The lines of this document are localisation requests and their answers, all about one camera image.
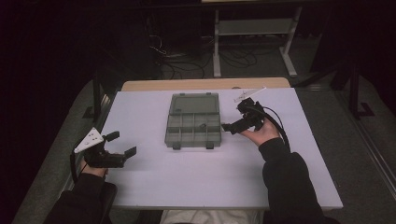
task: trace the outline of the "table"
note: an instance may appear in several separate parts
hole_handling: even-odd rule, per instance
[[[270,78],[266,83],[265,79],[246,78],[246,83],[268,87],[253,96],[253,100],[273,108],[282,118],[291,150],[299,152],[307,163],[320,206],[325,210],[341,208],[343,205],[295,90],[271,89],[275,85],[269,83],[274,80]],[[120,131],[120,138],[106,143],[105,148],[110,152],[123,152],[137,146],[137,154],[124,168],[109,172],[107,181],[119,188],[113,205],[134,209],[267,209],[267,192],[262,181],[264,160],[257,147],[245,137],[222,133],[221,146],[213,150],[195,147],[175,151],[166,147],[164,135],[173,93],[210,89],[219,94],[221,122],[234,122],[241,117],[233,99],[245,89],[210,86],[205,90],[206,80],[184,81],[194,88],[198,88],[200,82],[204,85],[200,90],[180,91],[188,86],[179,85],[178,91],[155,91],[153,86],[158,83],[161,85],[157,87],[166,89],[166,81],[147,81],[147,86],[151,85],[147,91],[130,91],[128,87],[134,83],[128,82],[124,85],[125,91],[117,94],[102,134]],[[224,82],[232,83],[229,88],[235,84],[246,87],[244,78],[224,79]]]

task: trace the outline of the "desk leg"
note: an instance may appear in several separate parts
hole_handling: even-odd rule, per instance
[[[221,77],[219,58],[219,11],[216,10],[215,17],[215,52],[213,53],[213,76]]]
[[[298,7],[296,9],[296,12],[294,13],[294,17],[293,17],[293,22],[291,23],[290,28],[289,28],[288,38],[285,43],[285,46],[279,48],[280,54],[282,55],[282,58],[283,58],[283,62],[285,63],[286,68],[288,69],[289,75],[291,77],[296,77],[297,72],[294,69],[293,63],[291,62],[291,59],[289,56],[289,49],[290,49],[291,41],[294,38],[294,33],[296,31],[298,20],[300,18],[302,9],[303,9],[302,7]]]

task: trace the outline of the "dark background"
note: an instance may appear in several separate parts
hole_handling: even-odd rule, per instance
[[[136,2],[79,3],[84,7],[92,4],[129,7]],[[149,50],[145,13],[81,11],[65,0],[7,0],[0,10],[3,171],[0,215],[1,223],[9,223],[71,104],[93,74],[98,74],[105,91],[113,92],[126,80],[156,79],[159,67],[155,53]],[[332,7],[311,5],[304,8],[297,33],[323,34],[313,71],[346,56],[353,58],[360,73],[376,86],[395,114],[393,11],[386,3],[370,1]],[[164,44],[175,44],[187,36],[191,42],[184,48],[198,45],[200,35],[213,30],[209,22],[213,13],[203,13],[204,16],[199,11],[187,13],[191,19],[178,26],[184,32],[169,37]],[[186,12],[172,15],[163,12],[154,15],[161,21],[155,23],[158,26],[155,32],[164,36],[174,34],[175,30],[169,32],[172,30],[169,24],[180,21],[180,16],[187,18]]]

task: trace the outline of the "gray carpet floor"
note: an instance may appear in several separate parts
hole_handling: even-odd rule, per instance
[[[290,78],[287,75],[279,51],[274,50],[277,43],[277,39],[274,39],[271,45],[260,45],[255,48],[257,62],[245,68],[236,68],[240,65],[238,63],[230,66],[228,64],[230,61],[227,63],[221,59],[222,76],[286,77],[292,84],[310,77],[308,71],[315,55],[318,38],[295,38],[290,49],[290,57],[299,74],[296,78]],[[242,55],[249,51],[250,48],[236,52]],[[233,56],[227,50],[223,53],[226,56]],[[248,60],[253,62],[254,58],[248,58]],[[203,69],[189,67],[188,64],[181,65],[185,66],[183,67],[185,69],[177,70],[174,78],[200,78],[202,75],[205,78],[213,77],[213,63],[209,53],[195,62],[201,65],[208,63]],[[163,71],[165,71],[164,79],[173,75],[169,67],[163,68]],[[319,87],[320,91],[311,91],[312,88],[297,90],[323,159],[344,203],[343,209],[325,214],[346,224],[393,223],[396,220],[396,202],[369,157],[368,150],[348,112],[343,108],[343,103],[336,97],[336,94],[347,97],[347,88],[339,92],[331,91],[329,88],[331,78],[331,76],[325,77],[313,84]],[[375,112],[374,117],[362,118],[361,123],[368,130],[389,166],[396,171],[394,116],[382,104],[373,86],[363,78],[361,79],[360,100],[368,103]],[[71,107],[64,126],[59,131],[13,223],[42,223],[56,202],[65,180],[69,177],[70,150],[76,140],[85,135],[92,126],[91,119],[82,118],[88,106],[92,106],[91,83],[88,83],[81,91]],[[136,223],[138,214],[139,211],[135,210],[113,208],[110,217],[114,224],[129,224]]]

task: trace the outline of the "forearm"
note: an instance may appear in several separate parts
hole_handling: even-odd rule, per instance
[[[104,179],[82,174],[71,191],[64,191],[44,223],[99,223],[102,216],[100,192]]]
[[[303,219],[320,223],[323,214],[303,158],[290,153],[281,138],[263,143],[259,151],[266,160],[262,176],[275,221]]]

